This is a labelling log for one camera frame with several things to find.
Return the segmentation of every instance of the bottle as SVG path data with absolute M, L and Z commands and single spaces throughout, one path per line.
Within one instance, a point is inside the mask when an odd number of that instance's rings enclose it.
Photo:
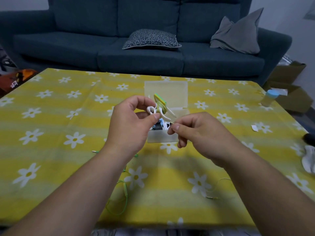
M 264 107 L 269 107 L 278 96 L 279 93 L 277 90 L 269 89 L 260 104 Z

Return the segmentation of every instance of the throw pillow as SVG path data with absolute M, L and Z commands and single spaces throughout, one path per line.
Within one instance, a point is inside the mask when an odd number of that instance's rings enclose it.
M 123 50 L 136 47 L 158 47 L 177 49 L 181 44 L 177 43 L 176 36 L 161 30 L 140 29 L 133 32 L 123 46 Z
M 245 54 L 258 54 L 258 23 L 264 8 L 250 13 L 237 23 L 223 17 L 220 28 L 211 37 L 211 48 L 222 48 Z

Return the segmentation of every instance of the blue bottle cap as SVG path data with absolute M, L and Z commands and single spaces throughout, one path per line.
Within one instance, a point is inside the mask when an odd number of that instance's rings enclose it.
M 279 96 L 279 92 L 277 90 L 274 90 L 274 89 L 269 89 L 267 92 L 266 92 L 266 95 L 271 97 L 271 98 L 276 98 Z

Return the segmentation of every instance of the blue sofa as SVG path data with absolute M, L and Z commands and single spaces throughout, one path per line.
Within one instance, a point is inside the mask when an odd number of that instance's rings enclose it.
M 292 39 L 259 28 L 258 55 L 210 48 L 224 16 L 251 0 L 49 0 L 45 11 L 0 12 L 0 44 L 19 68 L 252 80 L 263 85 Z M 138 29 L 176 35 L 182 47 L 122 50 Z

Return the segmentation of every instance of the forearm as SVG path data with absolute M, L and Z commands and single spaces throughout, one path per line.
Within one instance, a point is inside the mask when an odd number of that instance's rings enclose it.
M 6 235 L 89 235 L 124 164 L 117 152 L 102 150 Z
M 315 203 L 251 150 L 237 154 L 225 169 L 260 233 L 315 235 Z

